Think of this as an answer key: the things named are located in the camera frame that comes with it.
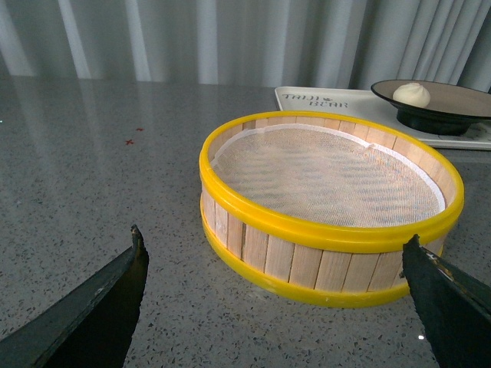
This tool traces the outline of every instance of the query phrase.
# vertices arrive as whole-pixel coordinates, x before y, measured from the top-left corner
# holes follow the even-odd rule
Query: curtain fold
[[[0,0],[0,77],[491,88],[491,0]]]

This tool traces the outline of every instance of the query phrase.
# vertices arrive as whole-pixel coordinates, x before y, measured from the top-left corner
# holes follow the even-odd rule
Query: mesh
[[[435,182],[406,157],[318,126],[244,130],[219,149],[211,165],[253,202],[330,225],[404,225],[445,206]]]

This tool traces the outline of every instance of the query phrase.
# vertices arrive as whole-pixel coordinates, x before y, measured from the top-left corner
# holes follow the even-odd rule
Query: gray speckled countertop
[[[358,310],[290,301],[208,245],[203,141],[267,110],[272,88],[0,80],[0,338],[128,248],[136,223],[150,267],[127,367],[437,366],[410,297]],[[466,187],[443,256],[491,284],[491,152],[441,152]]]

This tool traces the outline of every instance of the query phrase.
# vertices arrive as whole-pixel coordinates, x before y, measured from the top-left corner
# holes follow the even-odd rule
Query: black bowl
[[[430,92],[430,103],[425,108],[392,99],[397,88],[413,82]],[[383,80],[373,84],[371,90],[397,108],[397,120],[422,132],[459,136],[473,123],[491,121],[491,94],[478,90],[425,80]]]

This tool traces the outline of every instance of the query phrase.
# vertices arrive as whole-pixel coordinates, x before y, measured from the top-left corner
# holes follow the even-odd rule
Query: yellow rim
[[[246,197],[238,194],[228,187],[213,171],[208,160],[210,144],[226,130],[252,120],[269,117],[297,116],[297,117],[321,117],[339,119],[374,127],[403,137],[422,150],[427,151],[437,159],[449,172],[456,186],[456,198],[440,214],[421,222],[409,225],[393,226],[388,228],[349,228],[310,222],[294,218],[282,213],[267,209]],[[311,248],[330,251],[343,251],[349,253],[383,253],[400,251],[402,244],[412,238],[414,234],[420,236],[422,244],[429,243],[448,233],[455,225],[463,208],[463,183],[459,173],[452,163],[433,148],[401,133],[397,130],[381,126],[370,121],[346,117],[331,113],[317,113],[311,111],[275,111],[270,113],[258,113],[247,117],[235,119],[214,130],[203,144],[199,155],[199,172],[201,180],[207,192],[227,212],[251,225],[258,230],[285,239],[289,242],[302,244]]]
[[[399,286],[382,291],[371,291],[366,293],[335,293],[330,291],[313,290],[307,287],[289,284],[288,282],[279,280],[278,278],[263,274],[261,271],[249,266],[228,251],[209,227],[203,214],[202,205],[201,217],[208,242],[211,244],[216,254],[232,270],[243,276],[245,279],[251,281],[253,284],[256,284],[259,287],[282,297],[287,297],[303,303],[320,305],[323,307],[361,308],[390,303],[391,301],[395,301],[409,294],[409,287],[407,286],[407,283],[403,283]]]

